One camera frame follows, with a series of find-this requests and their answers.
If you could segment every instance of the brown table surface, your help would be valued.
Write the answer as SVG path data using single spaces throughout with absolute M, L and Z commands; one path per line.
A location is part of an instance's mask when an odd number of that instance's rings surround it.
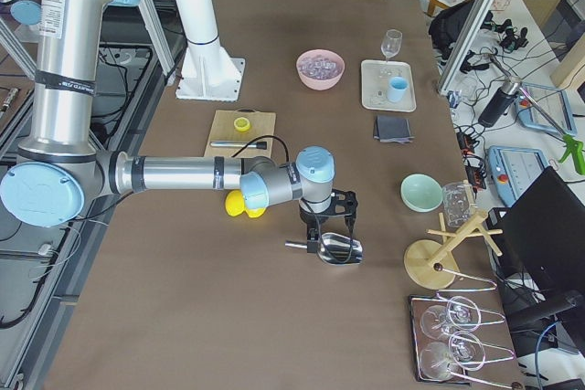
M 185 101 L 167 89 L 141 153 L 202 155 L 216 109 L 277 113 L 293 154 L 318 144 L 335 157 L 335 187 L 356 191 L 359 266 L 325 265 L 302 240 L 297 203 L 258 219 L 229 217 L 225 193 L 151 191 L 117 209 L 55 363 L 49 389 L 423 388 L 414 380 L 408 296 L 430 294 L 403 267 L 405 248 L 438 226 L 437 212 L 402 204 L 413 173 L 441 184 L 464 178 L 419 0 L 214 0 L 223 46 L 247 61 L 239 101 Z M 388 28 L 396 60 L 412 66 L 418 108 L 410 145 L 372 138 L 376 113 L 360 103 L 360 62 L 380 59 Z M 328 91 L 307 89 L 294 61 L 324 47 L 346 62 Z M 272 157 L 283 160 L 275 144 Z M 325 231 L 344 232 L 330 220 Z M 463 271 L 490 273 L 485 245 L 454 252 Z M 481 304 L 500 307 L 496 293 Z M 480 334 L 510 345 L 504 326 Z M 476 376 L 519 379 L 513 363 Z

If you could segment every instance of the monitor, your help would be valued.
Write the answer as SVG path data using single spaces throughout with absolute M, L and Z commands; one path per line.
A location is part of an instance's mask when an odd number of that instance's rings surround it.
M 534 305 L 534 320 L 548 307 L 585 354 L 585 206 L 548 167 L 510 207 L 502 229 L 546 299 Z

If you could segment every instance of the white tray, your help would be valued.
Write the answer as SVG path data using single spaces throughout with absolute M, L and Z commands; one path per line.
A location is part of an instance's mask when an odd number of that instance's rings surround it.
M 380 71 L 388 71 L 386 77 L 380 77 Z M 388 78 L 401 76 L 409 82 L 400 102 L 390 102 L 386 97 Z M 415 111 L 417 102 L 414 99 L 414 85 L 410 64 L 401 61 L 365 59 L 362 61 L 362 105 L 369 110 Z

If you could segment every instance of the metal scoop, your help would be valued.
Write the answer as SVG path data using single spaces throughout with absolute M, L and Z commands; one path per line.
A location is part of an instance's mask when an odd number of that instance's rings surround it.
M 307 244 L 301 242 L 286 241 L 284 245 L 304 248 L 308 253 L 310 252 Z M 323 262 L 330 265 L 359 264 L 363 258 L 363 248 L 357 239 L 349 239 L 349 237 L 332 232 L 321 235 L 316 253 Z

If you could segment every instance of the black thermos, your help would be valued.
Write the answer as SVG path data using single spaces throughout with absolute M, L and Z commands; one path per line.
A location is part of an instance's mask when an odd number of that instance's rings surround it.
M 490 128 L 500 119 L 510 104 L 514 102 L 516 94 L 522 85 L 522 79 L 519 77 L 510 77 L 500 87 L 491 98 L 487 107 L 479 115 L 479 123 L 484 127 Z

